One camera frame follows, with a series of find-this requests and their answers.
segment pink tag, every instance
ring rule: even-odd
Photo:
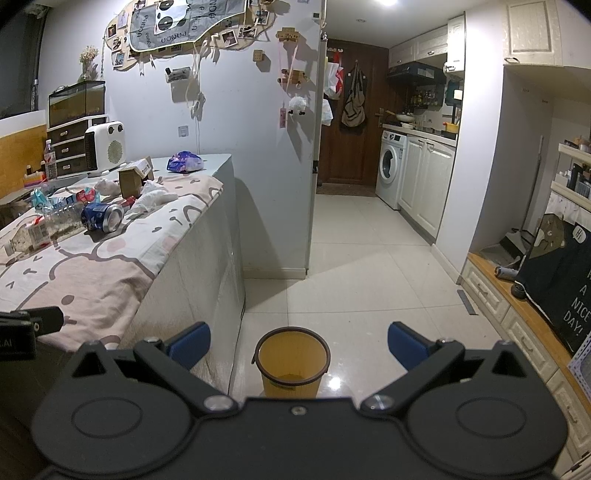
[[[287,108],[279,110],[279,128],[287,127]]]

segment fish tank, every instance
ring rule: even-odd
[[[105,114],[105,82],[87,80],[53,92],[49,96],[50,128]]]

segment washing machine door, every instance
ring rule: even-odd
[[[385,145],[379,159],[379,177],[384,183],[392,183],[400,174],[400,159],[396,149]]]

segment range hood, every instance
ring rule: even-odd
[[[419,61],[392,67],[388,72],[388,78],[414,85],[445,85],[447,83],[447,77],[442,69]]]

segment water bottle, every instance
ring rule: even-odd
[[[45,171],[47,180],[54,180],[57,178],[57,160],[56,151],[51,145],[51,140],[45,142],[45,151],[43,152],[43,160],[45,160]]]
[[[12,239],[4,245],[6,254],[10,257],[16,252],[34,252],[51,245],[55,240],[83,231],[85,228],[80,215],[84,206],[82,202],[71,203],[22,225]]]

